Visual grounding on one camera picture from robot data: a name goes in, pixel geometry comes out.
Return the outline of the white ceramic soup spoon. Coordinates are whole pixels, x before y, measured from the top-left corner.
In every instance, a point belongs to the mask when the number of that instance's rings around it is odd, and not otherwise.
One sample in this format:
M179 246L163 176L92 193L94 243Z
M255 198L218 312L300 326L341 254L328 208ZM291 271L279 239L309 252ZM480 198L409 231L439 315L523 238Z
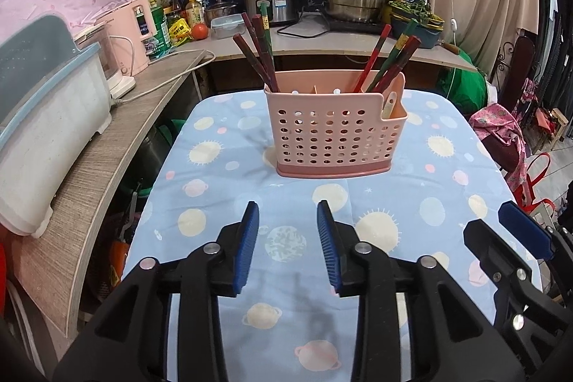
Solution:
M396 104L400 101L398 93L396 91L391 91L389 96L387 96L384 107L382 108L381 118L382 120L389 120L393 118L393 111Z

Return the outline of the dark maroon chopstick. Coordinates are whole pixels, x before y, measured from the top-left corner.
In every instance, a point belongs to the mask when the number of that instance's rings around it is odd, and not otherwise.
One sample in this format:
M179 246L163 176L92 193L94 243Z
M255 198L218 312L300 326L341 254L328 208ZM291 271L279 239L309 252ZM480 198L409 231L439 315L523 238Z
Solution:
M404 45L404 48L402 48L402 51L400 51L400 54L396 58L395 62L386 71L386 74L384 74L382 79L378 82L373 92L384 92L396 77L396 75L403 70L419 46L420 39L417 36L410 36L407 43Z

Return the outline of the bright red chopstick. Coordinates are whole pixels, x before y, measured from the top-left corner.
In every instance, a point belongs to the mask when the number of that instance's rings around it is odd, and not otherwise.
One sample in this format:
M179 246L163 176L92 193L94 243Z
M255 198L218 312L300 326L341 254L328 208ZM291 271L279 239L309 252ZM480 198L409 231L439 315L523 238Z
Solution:
M364 85L364 81L366 81L366 78L370 74L376 60L378 59L378 56L379 56L381 49L382 49L382 46L386 42L386 39L389 36L390 31L391 31L391 26L389 24L386 24L384 26L384 28L382 28L382 32L380 34L380 37L379 37L378 41L376 42L376 45L373 48L371 55L370 55L366 65L365 65L363 71L360 73L360 76L356 82L355 87L352 89L353 93L357 93L357 92L361 91L361 88Z

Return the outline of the green chopstick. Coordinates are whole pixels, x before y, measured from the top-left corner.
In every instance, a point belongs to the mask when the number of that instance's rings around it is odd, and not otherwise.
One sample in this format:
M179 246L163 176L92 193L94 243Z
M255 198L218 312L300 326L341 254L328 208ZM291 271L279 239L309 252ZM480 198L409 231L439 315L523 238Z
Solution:
M270 2L268 0L261 0L259 3L259 9L261 14L262 26L264 30L264 36L267 43L268 51L271 58L274 58L273 48L272 48L272 40L271 40L271 32L270 32L270 24L268 18L268 10L270 7Z
M389 67L395 62L396 58L404 48L404 45L407 43L409 37L414 33L416 27L418 26L419 22L416 19L411 19L410 22L407 24L406 28L396 40L393 49L390 51L389 56L386 58L385 62L382 63L382 67L380 71L376 74L376 77L371 81L370 85L366 89L367 92L372 91L377 83L382 79L386 71Z

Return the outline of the dark red chopstick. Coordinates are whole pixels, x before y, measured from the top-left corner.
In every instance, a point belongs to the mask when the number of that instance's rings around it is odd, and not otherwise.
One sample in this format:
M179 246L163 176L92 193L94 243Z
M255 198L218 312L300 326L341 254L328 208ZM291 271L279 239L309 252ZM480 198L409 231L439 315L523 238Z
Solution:
M278 82L276 80L275 69L273 64L273 59L271 55L271 51L269 48L268 41L265 36L265 30L263 27L262 17L261 15L254 15L251 19L252 25L254 25L255 33L257 35L258 44L260 46L261 53L259 56L261 57L262 63L265 67L265 70L270 78L270 88L273 92L279 92L280 88L278 87Z
M261 80L264 82L264 84L270 90L273 90L272 85L271 85L271 79L268 77L268 74L266 73L264 67L259 62L259 60L255 57L255 54L252 52L251 48L246 43L243 36L241 34L235 34L232 37L232 39L233 39L234 43L237 44L237 47L241 50L244 57L247 59L248 63L255 70L255 72L258 74L258 76L261 78Z
M252 22L251 22L251 19L252 19L252 18L250 18L247 13L241 13L241 16L242 16L242 18L243 18L243 20L244 20L244 24L246 25L246 28L247 28L248 32L249 32L250 35L251 35L251 40L252 40L252 42L254 43L255 48L256 48L256 50L257 50L257 54L258 54L259 61L260 61L260 63L262 64L262 66L264 67L264 65L263 65L263 63L262 63L262 60L261 60L261 57L259 56L259 54L261 53L261 50L260 50L260 46L259 46L259 44L258 44L257 35L256 35L256 33L255 33L254 25L252 25Z

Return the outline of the blue planet pattern tablecloth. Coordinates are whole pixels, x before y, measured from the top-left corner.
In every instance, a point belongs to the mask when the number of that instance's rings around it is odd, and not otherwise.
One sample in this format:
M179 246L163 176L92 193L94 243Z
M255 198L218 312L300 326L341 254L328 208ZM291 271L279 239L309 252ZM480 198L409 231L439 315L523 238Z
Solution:
M175 381L522 381L501 300L534 251L448 100L247 91L198 103L153 185L121 289Z

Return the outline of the pink perforated utensil caddy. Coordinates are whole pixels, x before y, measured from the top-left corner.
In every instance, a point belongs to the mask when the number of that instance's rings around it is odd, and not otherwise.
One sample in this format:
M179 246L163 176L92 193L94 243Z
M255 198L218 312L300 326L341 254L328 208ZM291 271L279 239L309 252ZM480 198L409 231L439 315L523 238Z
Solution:
M400 73L382 93L353 93L356 70L276 74L279 92L263 89L274 139L276 170L286 178L355 178L389 171L408 112ZM382 120L391 91L400 101Z

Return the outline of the pink floral bag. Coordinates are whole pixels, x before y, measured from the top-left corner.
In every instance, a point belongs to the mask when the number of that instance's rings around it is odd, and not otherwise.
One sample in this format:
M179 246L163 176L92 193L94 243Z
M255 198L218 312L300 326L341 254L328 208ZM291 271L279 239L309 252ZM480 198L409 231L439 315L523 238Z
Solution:
M517 120L500 104L491 104L471 115L469 124L515 192L526 179L524 136Z

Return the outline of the green bag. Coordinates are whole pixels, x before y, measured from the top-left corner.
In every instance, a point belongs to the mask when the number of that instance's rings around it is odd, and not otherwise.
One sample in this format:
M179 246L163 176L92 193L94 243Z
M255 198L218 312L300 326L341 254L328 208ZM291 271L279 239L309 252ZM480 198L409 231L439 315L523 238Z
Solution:
M480 71L443 68L436 89L466 117L487 105L487 81Z

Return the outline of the wooden counter shelf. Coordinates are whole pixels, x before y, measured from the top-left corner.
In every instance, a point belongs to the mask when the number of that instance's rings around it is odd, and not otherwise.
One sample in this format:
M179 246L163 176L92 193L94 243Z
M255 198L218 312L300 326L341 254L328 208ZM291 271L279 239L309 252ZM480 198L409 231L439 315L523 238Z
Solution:
M181 53L143 74L141 97L112 112L63 182L41 237L15 239L15 276L45 319L63 337L77 335L80 298L93 246L128 165L151 125L180 89L150 88L179 76L191 57ZM316 207L393 257L434 254L464 290L483 301L481 282L462 243L466 222L504 200L488 187L499 171L453 104L408 90L407 121L389 171L362 178L282 178L265 95L243 91L207 98L187 119L150 193L127 263L146 256L174 260L211 241L218 227L259 205L261 239L247 294L229 304L234 324L258 334L308 329L325 315L336 329L351 306L336 304L327 281Z

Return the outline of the green tin can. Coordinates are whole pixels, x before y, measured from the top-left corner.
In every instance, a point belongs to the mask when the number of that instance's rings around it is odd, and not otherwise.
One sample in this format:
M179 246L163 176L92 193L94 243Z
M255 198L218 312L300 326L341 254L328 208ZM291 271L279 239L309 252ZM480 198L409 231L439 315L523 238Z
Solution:
M157 0L150 0L150 10L157 32L153 35L153 38L150 39L149 56L151 59L157 59L172 48L171 37L168 31L164 9Z

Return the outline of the black induction cooktop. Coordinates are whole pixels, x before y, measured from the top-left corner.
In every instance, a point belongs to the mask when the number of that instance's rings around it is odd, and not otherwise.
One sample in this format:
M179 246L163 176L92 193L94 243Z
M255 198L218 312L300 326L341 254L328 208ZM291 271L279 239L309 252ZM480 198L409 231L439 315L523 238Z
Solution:
M379 35L386 27L385 24L375 22L342 20L327 14L325 11L322 11L322 18L331 32Z

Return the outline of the red tomato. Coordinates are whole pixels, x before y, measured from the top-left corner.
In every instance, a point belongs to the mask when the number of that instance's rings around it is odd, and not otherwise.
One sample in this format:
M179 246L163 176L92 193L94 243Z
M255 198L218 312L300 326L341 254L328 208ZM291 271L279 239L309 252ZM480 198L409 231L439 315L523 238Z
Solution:
M191 38L194 41L202 41L209 36L209 28L205 23L199 22L191 27Z

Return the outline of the clear food container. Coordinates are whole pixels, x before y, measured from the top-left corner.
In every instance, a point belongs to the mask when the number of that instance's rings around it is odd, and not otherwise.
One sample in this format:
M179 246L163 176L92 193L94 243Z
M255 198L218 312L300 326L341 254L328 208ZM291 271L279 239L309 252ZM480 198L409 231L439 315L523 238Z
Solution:
M232 38L236 34L244 34L246 26L240 14L220 16L211 21L211 35L217 39Z

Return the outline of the yellow snack packet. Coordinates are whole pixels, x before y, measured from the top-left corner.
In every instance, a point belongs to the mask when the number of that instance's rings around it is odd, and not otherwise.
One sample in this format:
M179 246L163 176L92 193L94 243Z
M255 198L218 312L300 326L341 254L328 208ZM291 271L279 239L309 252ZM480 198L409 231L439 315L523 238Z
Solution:
M179 18L174 21L168 29L171 44L174 48L179 47L187 41L191 40L191 28L189 28L187 21L184 18Z

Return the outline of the pink electric kettle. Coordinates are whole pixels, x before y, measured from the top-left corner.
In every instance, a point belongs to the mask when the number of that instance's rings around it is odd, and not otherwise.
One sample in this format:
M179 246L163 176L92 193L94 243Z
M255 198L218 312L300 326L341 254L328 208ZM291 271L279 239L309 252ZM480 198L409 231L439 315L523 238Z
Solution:
M157 34L149 0L132 0L96 18L103 23L120 71L128 76L141 73L150 64L144 42Z

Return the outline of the blue basin with vegetables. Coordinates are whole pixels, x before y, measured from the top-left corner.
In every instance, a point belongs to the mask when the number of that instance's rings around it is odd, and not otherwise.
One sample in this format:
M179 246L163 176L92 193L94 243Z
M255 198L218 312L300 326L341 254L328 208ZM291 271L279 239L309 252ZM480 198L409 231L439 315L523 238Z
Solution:
M431 11L424 0L416 2L389 1L390 26L393 39L402 34L414 35L420 39L420 47L431 49L438 43L445 21Z

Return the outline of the white dish rack blue lid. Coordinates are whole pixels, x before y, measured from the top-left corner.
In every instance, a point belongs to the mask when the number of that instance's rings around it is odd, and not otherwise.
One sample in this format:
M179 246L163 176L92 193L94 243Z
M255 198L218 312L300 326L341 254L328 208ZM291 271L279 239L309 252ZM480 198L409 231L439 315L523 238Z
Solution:
M99 51L77 48L56 15L1 45L1 224L18 236L42 236L64 178L112 121Z

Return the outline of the yellow oil bottle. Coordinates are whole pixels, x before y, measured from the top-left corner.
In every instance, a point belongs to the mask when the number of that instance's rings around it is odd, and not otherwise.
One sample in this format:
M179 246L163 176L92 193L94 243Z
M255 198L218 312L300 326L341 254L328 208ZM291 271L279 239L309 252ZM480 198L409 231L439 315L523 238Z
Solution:
M203 8L198 0L187 0L186 19L190 28L204 22Z

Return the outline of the small steel pot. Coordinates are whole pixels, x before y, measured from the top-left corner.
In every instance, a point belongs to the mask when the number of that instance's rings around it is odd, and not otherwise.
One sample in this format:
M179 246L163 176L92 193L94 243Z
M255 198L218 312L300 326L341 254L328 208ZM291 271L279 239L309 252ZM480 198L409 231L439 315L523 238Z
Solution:
M205 21L208 27L216 18L222 18L223 16L233 15L236 13L237 4L234 2L216 0L213 4L210 4L205 11Z

